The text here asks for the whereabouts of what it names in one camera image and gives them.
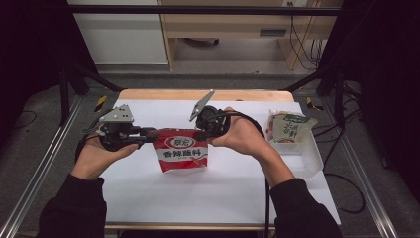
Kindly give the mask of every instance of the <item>person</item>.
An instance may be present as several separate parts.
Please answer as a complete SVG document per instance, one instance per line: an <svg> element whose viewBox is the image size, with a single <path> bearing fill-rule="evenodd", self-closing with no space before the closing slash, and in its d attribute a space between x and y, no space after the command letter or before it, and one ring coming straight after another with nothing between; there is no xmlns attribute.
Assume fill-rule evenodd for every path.
<svg viewBox="0 0 420 238"><path fill-rule="evenodd" d="M303 179L294 177L279 152L248 119L232 116L228 132L207 142L250 155L259 162L277 214L276 237L342 237L328 209L311 196ZM107 207L102 196L104 179L100 175L138 148L129 145L109 152L98 138L88 140L56 197L44 207L37 237L103 238Z"/></svg>

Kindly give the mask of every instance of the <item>white table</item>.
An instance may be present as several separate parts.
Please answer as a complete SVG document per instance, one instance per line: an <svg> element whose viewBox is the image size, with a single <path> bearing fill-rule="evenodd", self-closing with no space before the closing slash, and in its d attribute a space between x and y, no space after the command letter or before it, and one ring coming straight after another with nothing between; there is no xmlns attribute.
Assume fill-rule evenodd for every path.
<svg viewBox="0 0 420 238"><path fill-rule="evenodd" d="M128 104L135 117L134 125L137 126L194 128L194 121L189 122L188 118L194 103L207 92L123 91L115 105ZM228 92L234 96L231 95L231 98L242 100L248 99L247 93L266 93L268 98L254 96L251 98L255 101L235 101L225 98ZM301 112L299 104L292 102L291 94L279 92L285 93L285 96L278 102L276 92L241 92L216 91L215 100L210 100L208 104L222 109L232 106L256 119L263 128L269 109ZM142 98L148 94L152 100ZM209 146L208 158L207 168L163 173L153 145L145 144L128 158L112 165L102 175L106 180L104 197L108 203L106 228L263 229L264 175L258 162L230 149L212 146ZM326 205L340 224L322 171L308 179L307 184L314 198ZM271 204L271 225L275 217Z"/></svg>

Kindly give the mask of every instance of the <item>white cabinet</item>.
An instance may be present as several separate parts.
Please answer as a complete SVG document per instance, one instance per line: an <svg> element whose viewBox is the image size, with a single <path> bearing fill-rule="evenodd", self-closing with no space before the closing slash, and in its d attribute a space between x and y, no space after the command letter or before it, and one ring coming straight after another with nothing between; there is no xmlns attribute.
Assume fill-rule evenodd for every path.
<svg viewBox="0 0 420 238"><path fill-rule="evenodd" d="M155 0L68 0L68 4L156 5ZM74 14L96 64L168 64L160 16Z"/></svg>

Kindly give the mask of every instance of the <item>hand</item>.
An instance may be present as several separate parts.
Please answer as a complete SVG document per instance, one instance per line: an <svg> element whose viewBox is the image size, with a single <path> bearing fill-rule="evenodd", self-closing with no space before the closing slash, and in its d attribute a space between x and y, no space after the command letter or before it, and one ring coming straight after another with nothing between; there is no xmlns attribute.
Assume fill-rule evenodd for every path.
<svg viewBox="0 0 420 238"><path fill-rule="evenodd" d="M227 107L226 112L234 111L232 107ZM240 116L231 117L231 126L228 132L217 138L207 139L207 143L215 147L231 148L238 153L259 158L264 149L271 148L269 142L259 132L257 127L248 119Z"/></svg>
<svg viewBox="0 0 420 238"><path fill-rule="evenodd" d="M138 144L129 145L116 152L105 150L98 137L86 141L71 174L80 179L97 180L114 162L131 155Z"/></svg>
<svg viewBox="0 0 420 238"><path fill-rule="evenodd" d="M228 107L225 111L233 111L233 108ZM221 137L207 139L207 143L215 147L228 147L241 154L256 158L262 166L265 178L271 187L294 178L293 173L278 151L246 118L232 116L228 132Z"/></svg>

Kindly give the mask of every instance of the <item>snack bag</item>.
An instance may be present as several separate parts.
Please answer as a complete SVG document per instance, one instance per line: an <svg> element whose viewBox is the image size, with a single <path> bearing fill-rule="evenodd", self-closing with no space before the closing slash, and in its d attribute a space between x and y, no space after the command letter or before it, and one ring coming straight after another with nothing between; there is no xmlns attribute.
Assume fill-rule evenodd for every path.
<svg viewBox="0 0 420 238"><path fill-rule="evenodd" d="M153 144L164 173L207 167L207 142L194 140L199 130L164 128L158 132L159 137Z"/></svg>
<svg viewBox="0 0 420 238"><path fill-rule="evenodd" d="M318 121L300 113L270 110L266 126L270 143L302 143Z"/></svg>

